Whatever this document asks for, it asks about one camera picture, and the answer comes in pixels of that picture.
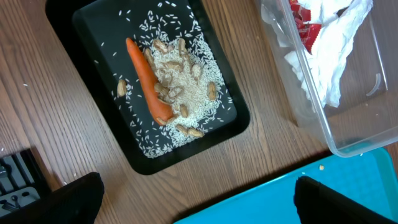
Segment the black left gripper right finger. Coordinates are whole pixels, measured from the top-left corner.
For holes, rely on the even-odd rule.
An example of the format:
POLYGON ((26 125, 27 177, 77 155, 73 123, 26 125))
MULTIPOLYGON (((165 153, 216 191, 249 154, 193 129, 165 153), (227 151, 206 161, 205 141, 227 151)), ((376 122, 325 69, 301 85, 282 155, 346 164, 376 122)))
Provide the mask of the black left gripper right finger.
POLYGON ((308 176, 295 183, 294 205, 302 224, 397 224, 308 176))

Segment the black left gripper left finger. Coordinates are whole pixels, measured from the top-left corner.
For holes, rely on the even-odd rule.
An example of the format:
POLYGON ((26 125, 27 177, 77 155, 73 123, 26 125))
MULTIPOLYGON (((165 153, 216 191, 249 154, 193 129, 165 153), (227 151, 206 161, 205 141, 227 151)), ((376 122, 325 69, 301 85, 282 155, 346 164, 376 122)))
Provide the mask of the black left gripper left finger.
POLYGON ((1 224, 93 224, 103 196, 104 183, 100 174, 90 172, 50 195, 2 217, 1 224))

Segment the white napkin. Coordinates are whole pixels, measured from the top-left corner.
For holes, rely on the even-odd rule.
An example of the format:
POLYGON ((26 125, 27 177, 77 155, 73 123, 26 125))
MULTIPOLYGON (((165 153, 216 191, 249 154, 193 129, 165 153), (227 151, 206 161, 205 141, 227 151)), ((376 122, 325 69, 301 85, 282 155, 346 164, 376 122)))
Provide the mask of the white napkin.
POLYGON ((298 0, 312 12, 312 23, 322 25, 309 54, 301 42, 289 1, 261 1, 263 22, 274 31, 272 53, 282 72, 297 77, 301 89, 310 97, 308 85, 294 48, 293 37, 303 47, 310 75, 322 106, 334 108, 340 105, 340 79, 347 58, 353 50, 354 37, 373 8, 373 0, 298 0))

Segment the red snack wrapper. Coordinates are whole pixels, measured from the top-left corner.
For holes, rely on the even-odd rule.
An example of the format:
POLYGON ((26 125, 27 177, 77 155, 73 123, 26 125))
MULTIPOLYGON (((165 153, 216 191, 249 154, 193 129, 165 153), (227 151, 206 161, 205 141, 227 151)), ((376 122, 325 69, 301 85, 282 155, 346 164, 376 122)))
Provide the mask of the red snack wrapper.
POLYGON ((320 33, 322 25, 311 22, 311 10, 303 7, 298 0, 289 0, 289 4, 301 42, 308 53, 312 54, 312 47, 320 33))

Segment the black food-waste tray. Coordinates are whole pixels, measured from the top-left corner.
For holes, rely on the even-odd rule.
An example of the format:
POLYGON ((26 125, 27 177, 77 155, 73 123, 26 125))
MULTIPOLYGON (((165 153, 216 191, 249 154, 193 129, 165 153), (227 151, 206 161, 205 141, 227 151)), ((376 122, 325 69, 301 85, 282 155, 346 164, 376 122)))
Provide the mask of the black food-waste tray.
POLYGON ((126 49, 126 39, 141 34, 139 21, 148 10, 161 13, 155 1, 124 0, 48 0, 45 12, 78 73, 95 100, 130 166, 139 174, 152 175, 180 161, 205 151, 242 133, 249 125, 250 114, 230 64, 211 26, 204 5, 199 0, 174 1, 170 6, 183 20, 193 16, 204 32, 226 86, 223 103, 216 119, 206 123, 210 132, 203 138, 180 146, 163 156, 148 158, 138 143, 167 143, 149 113, 142 88, 135 87, 131 104, 116 96, 120 78, 137 79, 126 49))

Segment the teal plastic tray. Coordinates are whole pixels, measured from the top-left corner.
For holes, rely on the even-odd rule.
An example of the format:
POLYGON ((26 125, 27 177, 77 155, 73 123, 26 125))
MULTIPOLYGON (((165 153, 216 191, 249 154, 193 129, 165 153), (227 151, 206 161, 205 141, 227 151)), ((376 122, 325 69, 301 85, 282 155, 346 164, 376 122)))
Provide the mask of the teal plastic tray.
POLYGON ((309 176, 391 220, 397 220, 397 176, 383 149, 329 156, 181 219, 180 223, 299 223, 296 180, 309 176))

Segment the orange carrot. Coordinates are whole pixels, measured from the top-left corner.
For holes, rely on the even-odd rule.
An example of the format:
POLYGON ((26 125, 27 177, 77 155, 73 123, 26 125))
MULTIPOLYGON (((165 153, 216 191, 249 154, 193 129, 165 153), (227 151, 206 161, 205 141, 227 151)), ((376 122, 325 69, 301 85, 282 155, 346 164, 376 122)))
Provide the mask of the orange carrot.
POLYGON ((155 84, 158 83, 157 77, 137 44, 127 38, 126 48, 136 70, 151 116, 156 123, 165 126, 174 116, 172 107, 158 99, 159 94, 155 91, 155 84))

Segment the clear plastic bin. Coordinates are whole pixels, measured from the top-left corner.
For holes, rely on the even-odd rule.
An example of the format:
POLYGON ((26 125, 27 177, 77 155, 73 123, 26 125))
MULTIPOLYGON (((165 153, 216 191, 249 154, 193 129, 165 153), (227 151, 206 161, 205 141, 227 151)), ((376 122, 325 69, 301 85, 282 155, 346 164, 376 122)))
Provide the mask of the clear plastic bin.
MULTIPOLYGON (((260 0, 256 3, 259 14, 260 0)), ((360 25, 340 79, 340 105, 322 106, 299 37, 294 48, 304 72, 307 98, 295 75, 277 69, 297 125, 340 157, 351 157, 397 141, 397 0, 375 0, 360 25)), ((273 29, 261 18, 271 44, 273 29)))

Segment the rice and peanuts pile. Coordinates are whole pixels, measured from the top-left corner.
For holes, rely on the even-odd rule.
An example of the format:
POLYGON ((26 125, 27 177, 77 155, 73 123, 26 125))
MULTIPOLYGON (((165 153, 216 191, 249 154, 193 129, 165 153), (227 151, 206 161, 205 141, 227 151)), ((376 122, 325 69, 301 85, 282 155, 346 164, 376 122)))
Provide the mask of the rice and peanuts pile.
MULTIPOLYGON (((157 77, 158 99, 170 105, 174 114, 165 126, 156 123, 167 143, 138 141, 143 153, 151 159, 208 134, 206 123, 216 119, 217 109, 227 107, 222 101, 226 85, 221 69, 198 20, 189 16, 184 24, 170 10, 174 1, 155 3, 167 11, 148 10, 139 21, 141 34, 128 37, 140 48, 157 77)), ((117 98, 131 104, 137 86, 141 87, 138 77, 134 82, 120 78, 116 85, 117 98)))

